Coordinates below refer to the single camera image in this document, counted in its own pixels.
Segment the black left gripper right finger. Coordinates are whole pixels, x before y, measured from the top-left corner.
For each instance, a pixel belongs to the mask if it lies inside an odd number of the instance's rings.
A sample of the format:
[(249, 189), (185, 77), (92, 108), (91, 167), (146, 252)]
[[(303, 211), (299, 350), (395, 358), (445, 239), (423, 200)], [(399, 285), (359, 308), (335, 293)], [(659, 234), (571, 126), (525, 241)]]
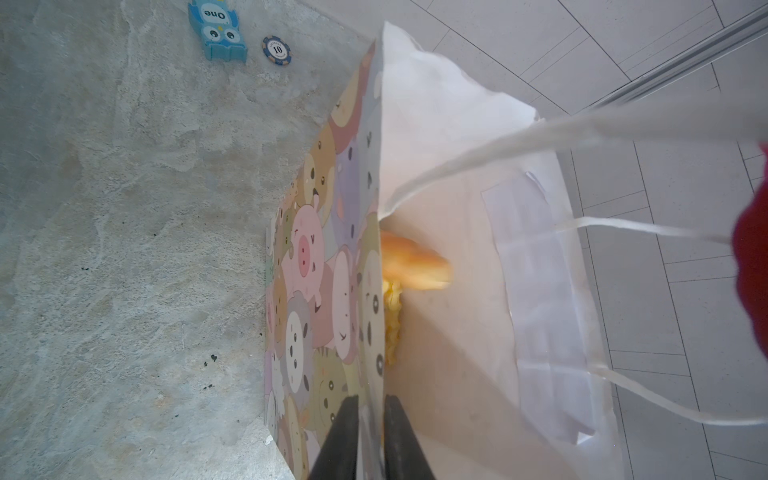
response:
[(384, 456), (388, 480), (435, 480), (399, 398), (384, 402)]

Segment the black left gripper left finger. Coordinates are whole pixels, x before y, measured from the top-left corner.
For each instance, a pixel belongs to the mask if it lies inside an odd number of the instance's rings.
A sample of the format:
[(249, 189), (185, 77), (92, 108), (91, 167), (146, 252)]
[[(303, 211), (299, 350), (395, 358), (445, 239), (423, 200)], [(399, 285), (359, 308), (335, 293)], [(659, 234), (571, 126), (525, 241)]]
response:
[(343, 400), (309, 480), (355, 480), (359, 434), (359, 397)]

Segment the braided yellow fake bread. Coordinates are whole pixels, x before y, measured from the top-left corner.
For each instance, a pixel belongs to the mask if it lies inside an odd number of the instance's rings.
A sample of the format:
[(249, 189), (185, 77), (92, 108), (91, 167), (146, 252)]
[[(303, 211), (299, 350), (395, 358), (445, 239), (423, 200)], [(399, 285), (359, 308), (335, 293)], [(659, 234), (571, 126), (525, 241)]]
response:
[(398, 281), (383, 281), (385, 313), (385, 364), (391, 366), (396, 361), (396, 349), (400, 340), (400, 312), (402, 286)]

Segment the long fake bread roll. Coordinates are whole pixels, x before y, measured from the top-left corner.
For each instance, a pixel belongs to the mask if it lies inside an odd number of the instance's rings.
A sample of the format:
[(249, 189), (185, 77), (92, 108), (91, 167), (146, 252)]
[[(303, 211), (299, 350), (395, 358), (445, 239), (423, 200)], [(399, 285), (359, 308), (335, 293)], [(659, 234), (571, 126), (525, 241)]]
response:
[(380, 237), (385, 280), (422, 291), (442, 290), (452, 283), (452, 265), (434, 250), (387, 231), (382, 231)]

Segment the cartoon animal paper bag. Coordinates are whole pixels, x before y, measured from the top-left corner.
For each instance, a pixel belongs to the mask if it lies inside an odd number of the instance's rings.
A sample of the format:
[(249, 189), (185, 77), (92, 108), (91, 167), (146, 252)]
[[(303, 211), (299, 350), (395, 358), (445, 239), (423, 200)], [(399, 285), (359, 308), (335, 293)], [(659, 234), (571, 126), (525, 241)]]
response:
[[(333, 108), (267, 234), (266, 423), (308, 479), (343, 400), (359, 397), (356, 479), (387, 479), (384, 402), (399, 398), (435, 478), (609, 479), (622, 473), (611, 390), (703, 425), (765, 414), (681, 406), (611, 369), (557, 152), (609, 139), (767, 138), (756, 94), (640, 101), (552, 121), (486, 89), (385, 23)], [(385, 364), (381, 232), (453, 268), (402, 287)]]

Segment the red kitchen tongs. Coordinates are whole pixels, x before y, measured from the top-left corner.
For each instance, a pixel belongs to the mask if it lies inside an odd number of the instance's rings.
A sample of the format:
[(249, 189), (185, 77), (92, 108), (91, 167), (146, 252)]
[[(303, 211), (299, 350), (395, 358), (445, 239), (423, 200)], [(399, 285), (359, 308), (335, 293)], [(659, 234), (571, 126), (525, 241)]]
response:
[(767, 177), (764, 177), (753, 200), (739, 216), (732, 235), (737, 295), (751, 320), (754, 337), (764, 357), (767, 357), (768, 328), (767, 197)]

